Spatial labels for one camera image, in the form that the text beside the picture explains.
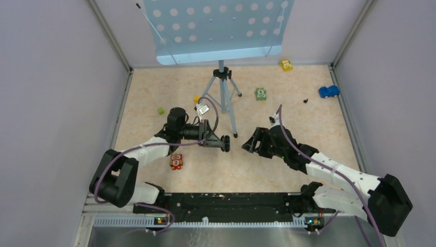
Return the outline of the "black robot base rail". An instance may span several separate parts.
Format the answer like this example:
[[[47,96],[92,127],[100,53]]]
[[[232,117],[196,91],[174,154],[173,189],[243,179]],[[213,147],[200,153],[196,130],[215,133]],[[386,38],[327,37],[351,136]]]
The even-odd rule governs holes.
[[[159,208],[173,213],[177,223],[200,222],[204,217],[212,223],[291,222],[304,214],[335,212],[320,209],[299,193],[255,192],[165,193],[158,197],[153,209],[134,205],[133,213],[158,213]]]

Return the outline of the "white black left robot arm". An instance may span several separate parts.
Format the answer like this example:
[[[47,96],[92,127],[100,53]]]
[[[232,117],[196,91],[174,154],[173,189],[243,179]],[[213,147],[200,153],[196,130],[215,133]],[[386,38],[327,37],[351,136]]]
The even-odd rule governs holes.
[[[157,159],[169,156],[172,169],[180,169],[175,151],[182,146],[182,140],[207,148],[230,150],[230,137],[218,137],[204,119],[198,124],[187,123],[188,115],[183,108],[172,108],[167,123],[148,141],[124,151],[108,149],[104,152],[89,185],[89,191],[98,203],[110,203],[122,208],[129,203],[145,203],[153,213],[165,206],[165,199],[159,195],[162,188],[151,183],[138,183],[138,170]]]

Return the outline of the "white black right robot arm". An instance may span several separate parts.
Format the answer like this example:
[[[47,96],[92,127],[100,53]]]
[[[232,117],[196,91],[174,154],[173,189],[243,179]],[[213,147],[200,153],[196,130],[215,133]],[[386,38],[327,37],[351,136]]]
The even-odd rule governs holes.
[[[338,210],[366,220],[386,236],[395,237],[413,205],[399,179],[367,174],[332,160],[318,149],[296,142],[279,125],[257,127],[241,148],[264,158],[281,158],[292,170],[329,181],[333,187],[310,183],[301,198],[308,212]]]

